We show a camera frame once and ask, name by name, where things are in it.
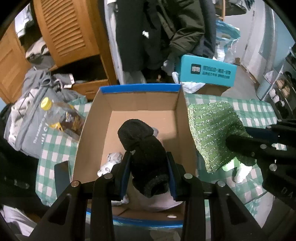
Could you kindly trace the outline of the grey fleece garment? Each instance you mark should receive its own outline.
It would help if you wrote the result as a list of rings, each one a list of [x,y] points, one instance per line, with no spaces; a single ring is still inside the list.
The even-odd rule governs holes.
[[[132,153],[132,187],[128,190],[132,209],[158,212],[182,204],[169,190],[169,168],[165,148],[148,128],[123,128],[118,132],[126,151]]]

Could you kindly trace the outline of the white printed sock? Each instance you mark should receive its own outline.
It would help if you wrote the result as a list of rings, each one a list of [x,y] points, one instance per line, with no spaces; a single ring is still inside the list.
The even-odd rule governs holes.
[[[100,169],[97,172],[97,176],[101,177],[107,173],[110,173],[113,166],[116,164],[121,163],[121,160],[123,159],[123,154],[121,154],[120,152],[117,153],[110,153],[107,156],[107,162],[105,164],[103,164]]]

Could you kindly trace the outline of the black fuzzy sock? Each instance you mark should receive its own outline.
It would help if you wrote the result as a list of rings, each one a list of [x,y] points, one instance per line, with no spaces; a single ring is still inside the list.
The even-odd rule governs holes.
[[[117,132],[124,149],[132,153],[132,184],[147,198],[164,194],[169,188],[167,154],[157,133],[138,119],[125,121]]]

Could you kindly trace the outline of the green sparkly knit cloth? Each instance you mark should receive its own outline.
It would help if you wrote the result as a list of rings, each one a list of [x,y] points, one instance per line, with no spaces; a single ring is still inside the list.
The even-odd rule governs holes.
[[[208,173],[216,172],[235,158],[245,166],[256,164],[254,158],[231,151],[226,146],[230,135],[251,137],[228,102],[190,104],[188,119],[195,146],[204,159]]]

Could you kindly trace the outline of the black phone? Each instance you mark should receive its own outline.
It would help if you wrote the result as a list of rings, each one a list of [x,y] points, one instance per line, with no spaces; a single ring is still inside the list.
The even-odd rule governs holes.
[[[69,161],[63,161],[54,166],[56,196],[66,196],[69,193],[70,168]]]

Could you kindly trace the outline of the shoe rack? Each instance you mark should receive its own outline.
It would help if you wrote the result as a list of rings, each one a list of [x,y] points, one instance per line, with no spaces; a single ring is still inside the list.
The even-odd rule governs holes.
[[[289,48],[263,101],[271,104],[279,119],[295,119],[295,45]]]

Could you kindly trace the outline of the light blue trash bin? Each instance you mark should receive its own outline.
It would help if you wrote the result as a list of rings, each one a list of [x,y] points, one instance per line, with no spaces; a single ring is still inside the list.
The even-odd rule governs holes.
[[[256,90],[256,96],[259,100],[263,100],[266,97],[271,86],[271,82],[268,81],[266,78],[263,78],[258,89]]]

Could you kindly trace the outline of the yellow cap plastic bottle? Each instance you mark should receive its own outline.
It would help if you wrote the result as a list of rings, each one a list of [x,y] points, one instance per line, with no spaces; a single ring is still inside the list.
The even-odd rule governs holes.
[[[50,128],[59,130],[75,140],[79,140],[85,117],[74,106],[65,102],[53,102],[45,97],[40,104],[46,112],[46,123]]]

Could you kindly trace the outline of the blue cardboard box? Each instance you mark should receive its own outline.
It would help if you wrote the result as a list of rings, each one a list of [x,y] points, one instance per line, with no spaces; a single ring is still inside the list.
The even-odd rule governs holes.
[[[115,221],[137,226],[181,227],[184,203],[168,187],[166,152],[196,173],[196,147],[178,84],[104,86],[97,92],[80,136],[73,179],[94,181],[112,153],[132,154],[128,204],[113,207]]]

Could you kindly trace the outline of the white plastic bag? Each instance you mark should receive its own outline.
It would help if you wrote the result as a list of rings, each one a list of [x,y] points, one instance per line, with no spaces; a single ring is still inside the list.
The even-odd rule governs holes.
[[[181,82],[179,80],[179,74],[177,72],[172,72],[171,74],[172,79],[175,84],[182,85],[182,88],[185,93],[193,94],[200,90],[202,87],[205,86],[205,83],[199,83],[199,82]]]

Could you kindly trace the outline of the grey tote bag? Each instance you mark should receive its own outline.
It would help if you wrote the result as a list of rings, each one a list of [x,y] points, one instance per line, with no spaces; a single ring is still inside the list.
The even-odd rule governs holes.
[[[41,101],[48,97],[54,102],[86,102],[86,97],[74,90],[55,91],[51,87],[33,88],[26,91],[11,107],[6,122],[4,138],[17,151],[39,158],[49,129],[47,112],[41,109]]]

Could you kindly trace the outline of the navy hanging jacket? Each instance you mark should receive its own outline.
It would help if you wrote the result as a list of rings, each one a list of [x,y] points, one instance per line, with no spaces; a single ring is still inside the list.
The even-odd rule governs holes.
[[[200,1],[204,18],[205,32],[201,37],[199,46],[195,49],[196,54],[201,57],[212,59],[216,48],[216,12],[212,1]]]

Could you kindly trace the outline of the blue clear plastic bag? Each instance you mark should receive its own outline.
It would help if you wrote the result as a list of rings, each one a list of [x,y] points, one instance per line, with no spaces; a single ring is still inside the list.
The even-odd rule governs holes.
[[[236,43],[240,39],[240,29],[223,21],[216,20],[215,59],[234,64]]]

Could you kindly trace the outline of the grey clothes pile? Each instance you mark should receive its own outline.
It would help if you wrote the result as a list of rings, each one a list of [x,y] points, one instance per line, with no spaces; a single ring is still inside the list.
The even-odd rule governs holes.
[[[33,88],[48,85],[58,85],[60,89],[67,89],[75,83],[72,74],[53,74],[50,71],[55,63],[43,38],[30,46],[25,58],[31,64],[31,68],[25,74],[22,94]]]

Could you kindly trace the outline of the olive hanging jacket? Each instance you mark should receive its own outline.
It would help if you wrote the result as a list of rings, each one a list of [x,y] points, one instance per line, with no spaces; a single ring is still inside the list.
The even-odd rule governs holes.
[[[192,53],[201,45],[205,22],[200,1],[145,1],[144,49],[154,60]]]

